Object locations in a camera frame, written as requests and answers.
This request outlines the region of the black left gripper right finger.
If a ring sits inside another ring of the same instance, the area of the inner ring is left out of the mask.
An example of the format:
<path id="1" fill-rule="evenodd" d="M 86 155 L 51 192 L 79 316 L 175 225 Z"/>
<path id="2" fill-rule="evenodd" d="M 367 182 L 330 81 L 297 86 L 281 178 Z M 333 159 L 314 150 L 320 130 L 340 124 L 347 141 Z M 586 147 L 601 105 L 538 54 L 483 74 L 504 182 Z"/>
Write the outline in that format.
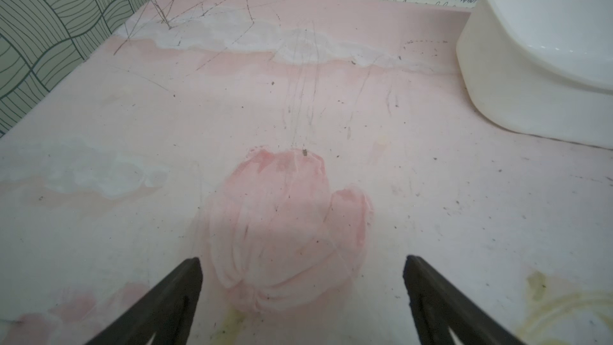
<path id="1" fill-rule="evenodd" d="M 423 258 L 406 258 L 403 279 L 420 343 L 522 343 Z"/>

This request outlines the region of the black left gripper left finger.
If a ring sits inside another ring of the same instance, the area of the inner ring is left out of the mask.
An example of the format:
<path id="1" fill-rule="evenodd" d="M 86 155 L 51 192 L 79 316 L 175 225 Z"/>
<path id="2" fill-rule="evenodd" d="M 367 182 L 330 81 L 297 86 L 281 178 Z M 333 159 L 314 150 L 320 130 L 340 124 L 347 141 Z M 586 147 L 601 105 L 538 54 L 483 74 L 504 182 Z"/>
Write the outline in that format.
<path id="1" fill-rule="evenodd" d="M 186 344 L 202 283 L 200 259 L 184 260 L 88 344 Z"/>

